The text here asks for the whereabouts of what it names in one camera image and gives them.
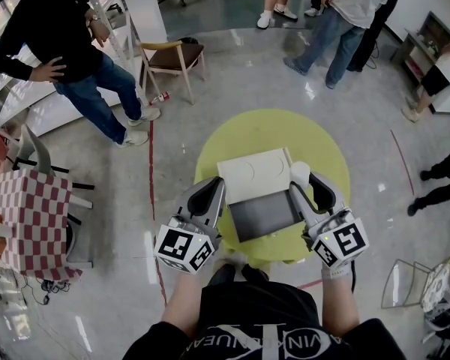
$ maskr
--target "black sweatshirt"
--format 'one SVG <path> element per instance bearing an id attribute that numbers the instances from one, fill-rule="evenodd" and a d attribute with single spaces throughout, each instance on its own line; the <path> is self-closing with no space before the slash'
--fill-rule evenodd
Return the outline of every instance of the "black sweatshirt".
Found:
<path id="1" fill-rule="evenodd" d="M 341 339 L 320 326 L 312 296 L 280 283 L 222 283 L 202 290 L 196 337 L 153 325 L 124 360 L 405 360 L 378 319 Z"/>
<path id="2" fill-rule="evenodd" d="M 0 72 L 28 80 L 32 67 L 12 58 L 23 44 L 46 64 L 61 56 L 54 65 L 66 65 L 56 78 L 60 83 L 85 79 L 100 67 L 102 52 L 92 45 L 85 13 L 90 6 L 83 0 L 20 0 L 0 37 Z"/>

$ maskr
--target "cable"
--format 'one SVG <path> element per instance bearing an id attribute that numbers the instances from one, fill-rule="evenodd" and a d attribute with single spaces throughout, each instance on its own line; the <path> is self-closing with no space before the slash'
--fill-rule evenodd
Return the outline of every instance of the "cable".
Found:
<path id="1" fill-rule="evenodd" d="M 355 260 L 352 260 L 351 267 L 352 267 L 352 293 L 354 293 L 355 285 L 357 283 L 357 274 L 355 272 Z"/>
<path id="2" fill-rule="evenodd" d="M 365 64 L 367 67 L 369 67 L 370 69 L 377 69 L 377 64 L 375 63 L 374 59 L 378 59 L 380 57 L 380 49 L 378 48 L 378 43 L 375 40 L 375 46 L 373 47 L 373 51 L 372 54 L 370 55 L 370 57 L 368 58 L 369 62 L 373 63 L 373 67 L 371 67 L 370 65 Z"/>
<path id="3" fill-rule="evenodd" d="M 35 298 L 35 294 L 33 293 L 33 287 L 29 284 L 29 279 L 23 274 L 23 280 L 25 281 L 25 285 L 22 286 L 22 288 L 20 289 L 20 292 L 22 293 L 23 299 L 25 300 L 26 303 L 26 298 L 25 295 L 23 294 L 23 289 L 26 287 L 29 287 L 31 289 L 31 295 L 33 296 L 34 300 L 37 302 L 37 304 L 39 305 L 47 305 L 50 302 L 50 298 L 48 297 L 48 295 L 45 295 L 45 297 L 43 298 L 43 303 L 40 303 L 36 298 Z"/>

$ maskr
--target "white box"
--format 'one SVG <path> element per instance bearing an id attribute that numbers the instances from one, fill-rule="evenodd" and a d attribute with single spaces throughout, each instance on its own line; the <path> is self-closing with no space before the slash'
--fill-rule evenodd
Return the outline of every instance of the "white box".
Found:
<path id="1" fill-rule="evenodd" d="M 291 165 L 287 148 L 217 163 L 218 174 L 225 180 L 226 204 L 287 191 Z"/>

